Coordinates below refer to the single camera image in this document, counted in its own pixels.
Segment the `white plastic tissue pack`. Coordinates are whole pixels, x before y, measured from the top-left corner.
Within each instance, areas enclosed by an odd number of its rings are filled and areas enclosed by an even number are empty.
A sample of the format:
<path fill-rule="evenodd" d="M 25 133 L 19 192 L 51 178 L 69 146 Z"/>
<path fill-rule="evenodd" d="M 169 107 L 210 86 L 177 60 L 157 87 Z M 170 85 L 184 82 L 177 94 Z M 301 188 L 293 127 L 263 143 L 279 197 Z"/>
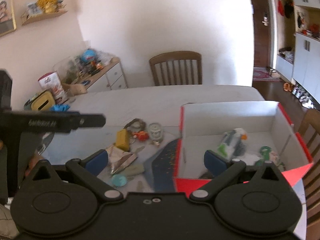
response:
<path fill-rule="evenodd" d="M 243 128 L 235 128 L 226 132 L 217 147 L 217 153 L 226 160 L 243 156 L 247 148 L 247 139 L 247 132 Z"/>

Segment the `silver foil snack packet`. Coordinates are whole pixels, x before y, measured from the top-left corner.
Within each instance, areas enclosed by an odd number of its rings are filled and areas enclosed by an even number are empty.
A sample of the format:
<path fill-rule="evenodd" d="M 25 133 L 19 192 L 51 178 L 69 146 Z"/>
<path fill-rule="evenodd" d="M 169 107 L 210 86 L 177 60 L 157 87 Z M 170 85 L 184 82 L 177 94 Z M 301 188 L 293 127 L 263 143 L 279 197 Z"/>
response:
<path fill-rule="evenodd" d="M 109 146 L 106 152 L 108 155 L 108 166 L 112 175 L 118 174 L 138 158 L 136 153 L 121 150 L 114 145 Z"/>

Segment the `green tassel pouch ornament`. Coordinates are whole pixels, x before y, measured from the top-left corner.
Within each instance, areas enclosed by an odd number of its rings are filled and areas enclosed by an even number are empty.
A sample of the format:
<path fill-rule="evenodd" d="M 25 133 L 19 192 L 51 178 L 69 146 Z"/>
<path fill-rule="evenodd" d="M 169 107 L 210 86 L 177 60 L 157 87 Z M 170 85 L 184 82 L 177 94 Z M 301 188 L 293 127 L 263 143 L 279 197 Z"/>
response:
<path fill-rule="evenodd" d="M 266 161 L 273 162 L 281 171 L 285 171 L 285 165 L 280 159 L 280 155 L 269 146 L 262 146 L 259 150 L 260 158 L 255 162 L 255 166 L 261 166 Z"/>

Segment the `yellow small box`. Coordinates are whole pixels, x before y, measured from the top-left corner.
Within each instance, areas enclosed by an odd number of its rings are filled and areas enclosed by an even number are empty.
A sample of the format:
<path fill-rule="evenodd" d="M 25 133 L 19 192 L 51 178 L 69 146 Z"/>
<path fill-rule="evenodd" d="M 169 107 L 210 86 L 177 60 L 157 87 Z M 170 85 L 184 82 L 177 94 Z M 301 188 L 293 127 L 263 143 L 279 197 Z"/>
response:
<path fill-rule="evenodd" d="M 126 129 L 121 129 L 116 133 L 115 146 L 125 152 L 130 150 L 130 137 Z"/>

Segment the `red and white cardboard box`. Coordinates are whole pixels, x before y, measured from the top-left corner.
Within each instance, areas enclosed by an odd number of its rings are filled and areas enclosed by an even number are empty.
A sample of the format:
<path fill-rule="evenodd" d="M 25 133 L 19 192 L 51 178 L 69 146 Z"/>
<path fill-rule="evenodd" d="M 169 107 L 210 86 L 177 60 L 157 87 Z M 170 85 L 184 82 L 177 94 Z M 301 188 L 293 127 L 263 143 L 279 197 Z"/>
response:
<path fill-rule="evenodd" d="M 175 189 L 186 195 L 208 183 L 205 172 L 220 174 L 232 159 L 248 166 L 269 160 L 291 186 L 313 159 L 282 105 L 276 101 L 191 103 L 181 107 Z"/>

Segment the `red fish plush keychain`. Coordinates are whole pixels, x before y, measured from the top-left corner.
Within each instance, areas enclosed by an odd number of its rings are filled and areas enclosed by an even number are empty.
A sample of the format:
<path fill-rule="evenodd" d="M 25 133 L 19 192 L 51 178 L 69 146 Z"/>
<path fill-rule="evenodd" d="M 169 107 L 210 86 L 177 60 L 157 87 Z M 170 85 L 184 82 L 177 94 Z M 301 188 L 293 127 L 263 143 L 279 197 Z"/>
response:
<path fill-rule="evenodd" d="M 146 131 L 133 132 L 132 136 L 134 139 L 138 139 L 139 141 L 146 141 L 149 139 L 149 134 Z"/>

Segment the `white plush keychain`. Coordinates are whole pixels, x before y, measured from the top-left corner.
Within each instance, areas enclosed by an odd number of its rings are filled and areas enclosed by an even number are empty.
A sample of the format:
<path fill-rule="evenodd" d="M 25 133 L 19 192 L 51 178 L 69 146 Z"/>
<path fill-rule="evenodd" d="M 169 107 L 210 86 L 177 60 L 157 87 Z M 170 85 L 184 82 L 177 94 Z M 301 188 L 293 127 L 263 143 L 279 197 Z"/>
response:
<path fill-rule="evenodd" d="M 155 145 L 159 145 L 164 138 L 164 130 L 161 124 L 154 122 L 148 125 L 149 138 Z"/>

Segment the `blue rubber glove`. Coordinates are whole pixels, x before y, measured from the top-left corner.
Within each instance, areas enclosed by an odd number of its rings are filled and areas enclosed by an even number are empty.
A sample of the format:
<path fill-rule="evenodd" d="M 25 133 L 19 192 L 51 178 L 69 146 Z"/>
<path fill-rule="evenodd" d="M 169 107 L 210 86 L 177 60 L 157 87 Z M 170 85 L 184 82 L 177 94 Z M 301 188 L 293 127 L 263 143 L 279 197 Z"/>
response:
<path fill-rule="evenodd" d="M 53 112 L 66 112 L 70 109 L 68 104 L 53 105 L 49 110 Z"/>

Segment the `yellow tissue box holder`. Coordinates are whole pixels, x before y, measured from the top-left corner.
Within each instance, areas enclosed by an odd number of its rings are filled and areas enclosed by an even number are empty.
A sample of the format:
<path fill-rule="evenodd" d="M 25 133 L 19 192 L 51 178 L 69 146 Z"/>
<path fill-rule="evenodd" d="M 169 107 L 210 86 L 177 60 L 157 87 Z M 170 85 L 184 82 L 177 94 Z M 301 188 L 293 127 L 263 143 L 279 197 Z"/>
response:
<path fill-rule="evenodd" d="M 49 90 L 35 94 L 24 104 L 24 110 L 47 111 L 55 105 L 55 99 Z"/>

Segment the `small wooden box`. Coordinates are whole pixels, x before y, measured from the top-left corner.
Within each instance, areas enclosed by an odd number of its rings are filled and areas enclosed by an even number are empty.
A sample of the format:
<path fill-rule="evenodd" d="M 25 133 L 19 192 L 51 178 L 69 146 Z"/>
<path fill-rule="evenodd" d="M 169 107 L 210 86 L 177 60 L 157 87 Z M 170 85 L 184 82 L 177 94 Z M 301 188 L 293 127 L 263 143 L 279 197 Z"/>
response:
<path fill-rule="evenodd" d="M 70 85 L 70 84 L 63 83 L 62 87 L 68 96 L 77 96 L 77 95 L 87 93 L 87 89 L 82 84 Z"/>

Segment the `white wooden sideboard cabinet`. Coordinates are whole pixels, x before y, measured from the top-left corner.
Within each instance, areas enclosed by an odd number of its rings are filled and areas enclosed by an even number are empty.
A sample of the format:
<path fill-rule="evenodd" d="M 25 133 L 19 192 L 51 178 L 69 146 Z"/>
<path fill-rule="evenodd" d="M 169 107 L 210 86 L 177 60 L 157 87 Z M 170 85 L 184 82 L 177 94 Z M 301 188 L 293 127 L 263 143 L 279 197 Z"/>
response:
<path fill-rule="evenodd" d="M 107 92 L 127 88 L 127 81 L 123 72 L 120 58 L 113 57 L 109 64 L 94 75 L 84 75 L 80 79 L 73 81 L 73 84 L 82 84 L 87 89 L 87 93 Z"/>

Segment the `blue globe toy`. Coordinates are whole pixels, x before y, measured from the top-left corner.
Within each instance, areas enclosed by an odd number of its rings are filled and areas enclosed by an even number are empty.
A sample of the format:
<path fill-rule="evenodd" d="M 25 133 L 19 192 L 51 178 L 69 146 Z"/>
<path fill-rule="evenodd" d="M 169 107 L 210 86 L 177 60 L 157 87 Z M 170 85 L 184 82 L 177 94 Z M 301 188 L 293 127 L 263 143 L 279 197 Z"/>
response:
<path fill-rule="evenodd" d="M 93 49 L 86 49 L 81 55 L 80 60 L 84 64 L 89 64 L 97 60 L 97 52 Z"/>

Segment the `brown wooden dining chair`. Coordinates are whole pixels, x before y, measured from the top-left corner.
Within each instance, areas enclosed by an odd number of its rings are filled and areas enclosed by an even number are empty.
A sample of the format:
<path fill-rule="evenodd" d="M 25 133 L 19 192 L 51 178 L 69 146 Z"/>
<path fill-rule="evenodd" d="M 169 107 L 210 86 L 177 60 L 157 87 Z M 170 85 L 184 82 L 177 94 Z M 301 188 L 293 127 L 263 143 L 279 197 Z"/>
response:
<path fill-rule="evenodd" d="M 149 59 L 156 86 L 201 85 L 202 55 L 194 51 L 172 51 Z"/>

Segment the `framed wall picture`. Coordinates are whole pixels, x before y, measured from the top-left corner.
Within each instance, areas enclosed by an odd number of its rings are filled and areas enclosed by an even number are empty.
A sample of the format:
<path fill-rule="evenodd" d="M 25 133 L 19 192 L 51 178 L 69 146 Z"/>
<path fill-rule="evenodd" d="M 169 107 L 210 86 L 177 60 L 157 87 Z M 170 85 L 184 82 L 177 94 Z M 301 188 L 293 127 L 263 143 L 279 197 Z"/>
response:
<path fill-rule="evenodd" d="M 0 35 L 4 36 L 16 30 L 13 0 L 0 0 Z"/>

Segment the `white wall storage unit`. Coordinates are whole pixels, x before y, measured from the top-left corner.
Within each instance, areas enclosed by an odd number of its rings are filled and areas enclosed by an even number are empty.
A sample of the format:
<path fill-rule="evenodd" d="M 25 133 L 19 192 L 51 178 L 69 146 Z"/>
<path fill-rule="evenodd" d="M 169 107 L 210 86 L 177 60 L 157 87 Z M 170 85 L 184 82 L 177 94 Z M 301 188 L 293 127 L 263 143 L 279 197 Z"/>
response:
<path fill-rule="evenodd" d="M 274 0 L 276 70 L 306 108 L 319 107 L 319 0 Z"/>

